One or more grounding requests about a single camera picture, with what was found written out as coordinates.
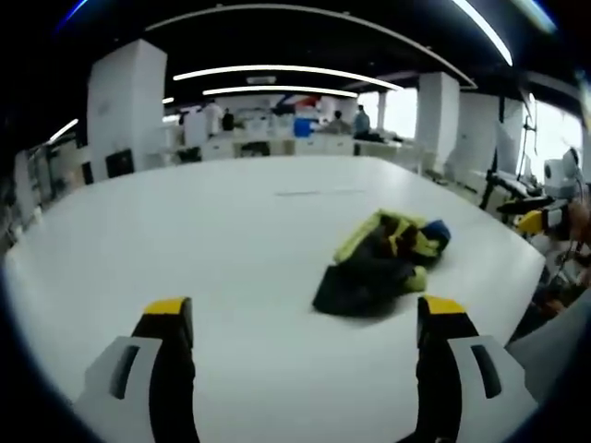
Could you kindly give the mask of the person's right hand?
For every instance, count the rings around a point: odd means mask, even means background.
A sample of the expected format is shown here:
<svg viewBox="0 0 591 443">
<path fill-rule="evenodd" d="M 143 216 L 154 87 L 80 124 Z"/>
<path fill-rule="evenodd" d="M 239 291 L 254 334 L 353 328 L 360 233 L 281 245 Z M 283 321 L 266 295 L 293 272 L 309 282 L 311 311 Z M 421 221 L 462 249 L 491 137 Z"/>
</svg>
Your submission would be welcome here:
<svg viewBox="0 0 591 443">
<path fill-rule="evenodd" d="M 570 239 L 573 240 L 578 250 L 584 245 L 590 246 L 590 207 L 580 201 L 572 201 L 568 205 L 570 223 Z"/>
</svg>

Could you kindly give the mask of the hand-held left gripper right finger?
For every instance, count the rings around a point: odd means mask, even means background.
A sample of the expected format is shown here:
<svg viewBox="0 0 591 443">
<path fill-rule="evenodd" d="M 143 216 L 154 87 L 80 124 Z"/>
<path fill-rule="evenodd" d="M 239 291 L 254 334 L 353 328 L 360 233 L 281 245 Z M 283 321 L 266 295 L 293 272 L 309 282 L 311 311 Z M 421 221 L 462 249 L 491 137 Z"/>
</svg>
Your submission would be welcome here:
<svg viewBox="0 0 591 443">
<path fill-rule="evenodd" d="M 504 442 L 536 411 L 525 370 L 451 299 L 417 301 L 416 442 Z"/>
</svg>

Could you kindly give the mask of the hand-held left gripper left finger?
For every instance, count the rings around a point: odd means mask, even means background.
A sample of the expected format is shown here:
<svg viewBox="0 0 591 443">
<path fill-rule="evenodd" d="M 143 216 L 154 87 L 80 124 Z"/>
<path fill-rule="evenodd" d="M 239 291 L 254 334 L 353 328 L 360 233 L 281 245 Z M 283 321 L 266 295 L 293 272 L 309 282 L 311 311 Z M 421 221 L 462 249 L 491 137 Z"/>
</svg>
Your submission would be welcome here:
<svg viewBox="0 0 591 443">
<path fill-rule="evenodd" d="M 88 367 L 75 413 L 101 442 L 198 442 L 193 344 L 190 298 L 149 304 Z"/>
</svg>

